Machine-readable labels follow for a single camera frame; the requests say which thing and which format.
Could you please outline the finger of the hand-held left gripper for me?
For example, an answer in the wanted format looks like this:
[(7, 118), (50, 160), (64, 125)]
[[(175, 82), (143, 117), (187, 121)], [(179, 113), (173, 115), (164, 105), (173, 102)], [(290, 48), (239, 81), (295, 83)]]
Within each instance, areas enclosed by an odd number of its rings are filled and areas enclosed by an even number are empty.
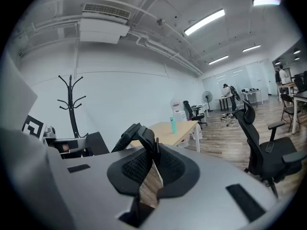
[(91, 153), (94, 156), (110, 153), (109, 149), (107, 148), (99, 132), (88, 134), (86, 136), (86, 143), (87, 143), (88, 149), (91, 151)]

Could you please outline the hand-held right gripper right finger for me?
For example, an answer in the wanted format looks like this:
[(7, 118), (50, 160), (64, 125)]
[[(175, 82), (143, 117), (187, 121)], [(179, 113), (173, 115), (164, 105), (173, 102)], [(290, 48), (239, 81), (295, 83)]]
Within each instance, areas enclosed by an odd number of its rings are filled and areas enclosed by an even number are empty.
[[(231, 163), (204, 153), (171, 146), (194, 160), (200, 168), (196, 185), (184, 196), (161, 199), (144, 222), (145, 230), (262, 230), (268, 228), (287, 207), (271, 189)], [(226, 187), (240, 184), (265, 210), (249, 222)]]

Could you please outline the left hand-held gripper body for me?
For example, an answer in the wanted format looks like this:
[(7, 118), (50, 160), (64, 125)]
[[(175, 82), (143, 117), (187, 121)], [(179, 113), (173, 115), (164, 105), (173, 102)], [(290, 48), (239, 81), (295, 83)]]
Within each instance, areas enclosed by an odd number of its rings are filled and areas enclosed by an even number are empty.
[(28, 115), (22, 132), (38, 138), (44, 145), (57, 149), (63, 159), (82, 157), (87, 149), (86, 138), (57, 139), (55, 129)]

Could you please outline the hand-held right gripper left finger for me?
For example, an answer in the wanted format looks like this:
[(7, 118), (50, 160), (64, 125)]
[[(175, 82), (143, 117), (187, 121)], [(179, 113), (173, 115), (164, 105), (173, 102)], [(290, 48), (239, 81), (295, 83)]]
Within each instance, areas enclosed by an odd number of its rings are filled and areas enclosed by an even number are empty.
[(154, 209), (138, 193), (118, 192), (107, 176), (113, 154), (64, 160), (59, 151), (18, 130), (1, 129), (1, 162), (11, 191), (30, 217), (48, 230), (144, 228)]

